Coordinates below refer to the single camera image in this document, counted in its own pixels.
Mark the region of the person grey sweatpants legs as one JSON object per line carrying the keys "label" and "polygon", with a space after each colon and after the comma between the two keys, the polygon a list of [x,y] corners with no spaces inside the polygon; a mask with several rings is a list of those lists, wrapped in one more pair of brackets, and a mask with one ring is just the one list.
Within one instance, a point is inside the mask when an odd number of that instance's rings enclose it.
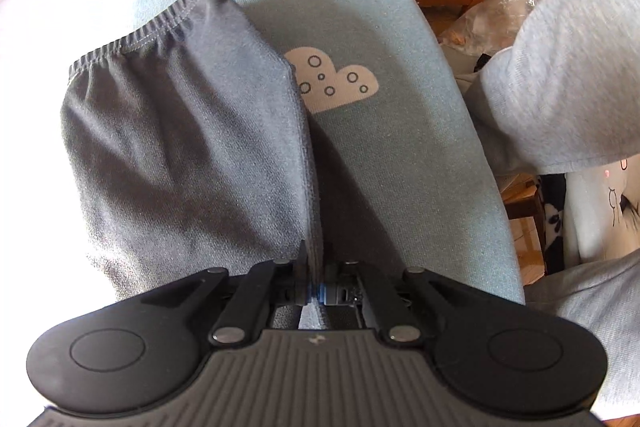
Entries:
{"label": "person grey sweatpants legs", "polygon": [[608,352],[593,404],[639,410],[639,0],[542,0],[465,92],[491,170],[562,174],[564,268],[526,303]]}

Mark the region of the grey patterned bed sheet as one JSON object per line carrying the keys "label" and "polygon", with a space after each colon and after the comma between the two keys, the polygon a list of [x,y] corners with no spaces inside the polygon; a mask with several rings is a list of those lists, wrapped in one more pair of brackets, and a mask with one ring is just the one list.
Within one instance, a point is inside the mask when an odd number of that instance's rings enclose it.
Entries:
{"label": "grey patterned bed sheet", "polygon": [[[118,296],[93,264],[61,108],[78,58],[176,0],[1,0],[1,276],[46,306]],[[233,0],[292,66],[308,118],[322,262],[422,265],[523,291],[494,177],[413,0]]]}

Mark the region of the clear plastic bag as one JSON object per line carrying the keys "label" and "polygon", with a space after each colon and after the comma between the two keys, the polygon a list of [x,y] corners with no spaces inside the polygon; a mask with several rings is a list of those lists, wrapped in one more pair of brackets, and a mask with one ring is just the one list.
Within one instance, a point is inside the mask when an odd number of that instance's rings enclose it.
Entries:
{"label": "clear plastic bag", "polygon": [[438,36],[438,42],[469,56],[494,55],[512,46],[524,20],[541,0],[483,0]]}

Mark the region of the black sweatpants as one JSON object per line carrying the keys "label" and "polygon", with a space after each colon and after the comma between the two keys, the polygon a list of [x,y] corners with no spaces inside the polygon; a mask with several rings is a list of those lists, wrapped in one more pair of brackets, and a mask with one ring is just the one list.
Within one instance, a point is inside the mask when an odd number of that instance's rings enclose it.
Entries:
{"label": "black sweatpants", "polygon": [[233,0],[176,0],[70,69],[62,135],[93,264],[120,298],[305,251],[319,191],[290,63]]}

